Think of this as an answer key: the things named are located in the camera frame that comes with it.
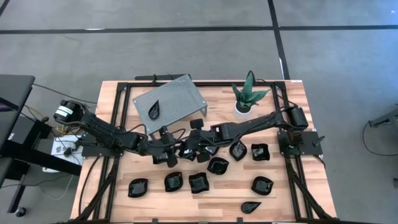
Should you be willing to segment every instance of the potted plant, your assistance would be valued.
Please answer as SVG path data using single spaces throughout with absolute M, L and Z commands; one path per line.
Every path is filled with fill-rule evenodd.
M 239 91 L 236 85 L 232 83 L 232 89 L 236 96 L 235 112 L 237 112 L 237 114 L 250 114 L 252 106 L 258 105 L 256 102 L 263 99 L 267 94 L 268 91 L 253 91 L 254 81 L 254 74 L 252 71 L 249 71 L 242 91 Z

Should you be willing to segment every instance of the gray carpet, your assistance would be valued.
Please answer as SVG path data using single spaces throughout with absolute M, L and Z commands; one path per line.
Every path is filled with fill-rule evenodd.
M 398 24 L 398 1 L 275 0 L 275 9 L 280 26 Z M 263 0 L 11 0 L 0 17 L 0 29 L 271 24 Z M 367 120 L 397 107 L 398 30 L 283 31 L 281 35 L 291 79 L 303 80 L 315 127 L 326 136 L 322 147 L 338 216 L 396 223 L 398 190 L 393 178 L 398 178 L 398 157 L 367 152 L 361 132 Z M 132 80 L 154 73 L 241 79 L 248 70 L 258 78 L 282 78 L 273 31 L 0 35 L 0 73 L 34 75 L 38 84 L 93 101 L 103 80 Z M 35 87 L 27 104 L 51 116 L 62 99 Z M 396 134 L 390 126 L 368 128 L 365 140 L 373 151 L 398 153 Z M 43 174 L 33 166 L 27 183 L 60 175 Z M 40 187 L 57 197 L 69 180 Z M 57 201 L 42 195 L 38 187 L 28 187 L 21 205 L 29 213 L 23 218 L 6 214 L 15 188 L 1 189 L 1 223 L 68 220 L 76 185 L 77 178 Z

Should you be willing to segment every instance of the white tape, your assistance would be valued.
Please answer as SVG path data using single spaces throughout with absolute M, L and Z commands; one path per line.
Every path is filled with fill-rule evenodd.
M 73 110 L 71 110 L 71 109 L 69 109 L 69 108 L 66 108 L 66 107 L 64 107 L 64 106 L 58 107 L 58 110 L 62 110 L 62 111 L 64 111 L 64 112 L 67 112 L 68 114 L 73 114 Z
M 57 113 L 57 114 L 59 114 L 61 116 L 64 116 L 64 117 L 68 116 L 68 114 L 66 112 L 62 111 L 62 110 L 57 110 L 55 113 Z

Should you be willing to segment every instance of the wooden tabletop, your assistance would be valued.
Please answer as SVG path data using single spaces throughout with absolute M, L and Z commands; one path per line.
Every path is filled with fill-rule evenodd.
M 107 122 L 111 121 L 117 84 L 118 82 L 116 81 L 103 82 L 101 93 L 99 94 L 96 114 Z M 301 81 L 286 81 L 286 87 L 289 100 L 304 109 L 309 123 L 308 128 L 312 129 L 313 122 L 303 83 Z M 133 87 L 131 89 L 126 129 L 141 123 L 131 99 L 154 88 Z M 231 87 L 198 87 L 198 89 L 208 103 L 207 117 L 203 118 L 200 112 L 196 112 L 169 126 L 169 131 L 186 128 L 187 132 L 185 135 L 188 135 L 190 132 L 189 121 L 197 118 L 203 118 L 205 122 L 203 129 L 208 129 L 211 125 L 218 123 L 241 122 L 233 116 L 235 96 Z M 254 91 L 267 89 L 269 87 L 254 87 Z M 120 122 L 123 99 L 124 93 L 121 96 L 116 124 Z M 258 103 L 259 106 L 253 108 L 252 118 L 275 111 L 271 91 Z M 136 131 L 143 133 L 143 129 L 137 129 Z M 244 136 L 242 142 L 247 145 L 248 154 L 239 162 L 236 162 L 230 156 L 228 148 L 221 148 L 216 156 L 229 161 L 228 170 L 223 175 L 209 173 L 206 169 L 208 162 L 199 164 L 196 161 L 191 162 L 186 159 L 179 159 L 178 165 L 168 168 L 166 163 L 153 165 L 151 156 L 141 157 L 126 152 L 122 156 L 119 165 L 111 221 L 151 222 L 153 218 L 158 218 L 160 222 L 235 222 L 237 217 L 243 217 L 247 222 L 294 221 L 284 158 L 280 155 L 277 143 L 277 131 L 277 128 L 271 128 Z M 259 143 L 269 145 L 270 161 L 252 160 L 251 144 Z M 71 218 L 78 216 L 81 188 L 94 159 L 87 158 L 83 163 Z M 83 193 L 82 208 L 88 205 L 97 191 L 102 160 L 101 158 L 97 162 L 88 178 L 88 184 Z M 302 156 L 302 160 L 309 191 L 323 209 L 335 217 L 336 212 L 322 163 L 313 156 Z M 164 190 L 164 178 L 167 174 L 175 171 L 183 173 L 183 187 L 176 192 L 167 193 Z M 188 183 L 188 176 L 199 172 L 206 172 L 210 190 L 193 195 Z M 250 189 L 252 181 L 257 176 L 264 176 L 274 181 L 272 192 L 268 196 L 258 195 Z M 149 179 L 148 192 L 140 198 L 129 198 L 127 197 L 129 183 L 137 178 Z M 305 207 L 302 194 L 299 189 L 297 189 L 297 192 L 301 214 L 304 217 Z M 104 217 L 107 197 L 108 193 L 106 192 L 101 205 L 100 218 Z M 240 210 L 241 204 L 246 201 L 262 202 L 262 204 L 252 214 L 246 215 Z

